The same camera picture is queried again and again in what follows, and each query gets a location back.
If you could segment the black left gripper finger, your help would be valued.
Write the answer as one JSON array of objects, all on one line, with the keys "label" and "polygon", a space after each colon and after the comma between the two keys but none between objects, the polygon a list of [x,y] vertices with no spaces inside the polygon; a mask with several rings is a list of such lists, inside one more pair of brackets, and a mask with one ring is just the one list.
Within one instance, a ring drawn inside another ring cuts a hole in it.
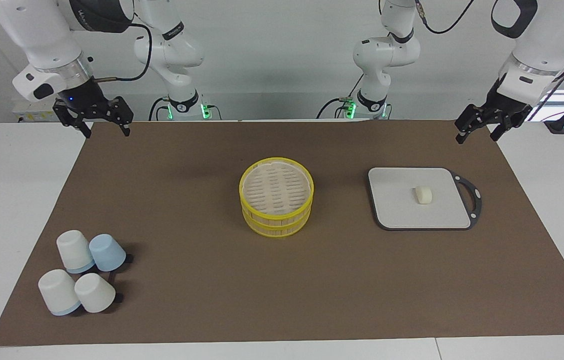
[{"label": "black left gripper finger", "polygon": [[503,117],[490,133],[490,139],[494,142],[499,141],[504,133],[508,132],[508,130],[512,128],[512,125],[513,123],[510,117]]},{"label": "black left gripper finger", "polygon": [[491,116],[491,110],[469,104],[455,120],[458,134],[455,139],[458,144],[463,144],[467,137],[478,129],[485,127]]}]

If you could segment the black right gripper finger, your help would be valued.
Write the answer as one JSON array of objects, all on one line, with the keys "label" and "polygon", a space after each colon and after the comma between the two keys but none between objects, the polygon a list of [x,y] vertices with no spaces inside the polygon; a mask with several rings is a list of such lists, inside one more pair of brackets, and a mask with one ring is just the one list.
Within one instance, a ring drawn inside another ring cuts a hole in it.
[{"label": "black right gripper finger", "polygon": [[91,137],[92,131],[84,122],[83,115],[79,112],[73,116],[63,100],[55,100],[53,111],[62,125],[78,130],[86,139]]},{"label": "black right gripper finger", "polygon": [[131,134],[130,125],[135,114],[121,96],[107,102],[107,121],[119,126],[125,137]]}]

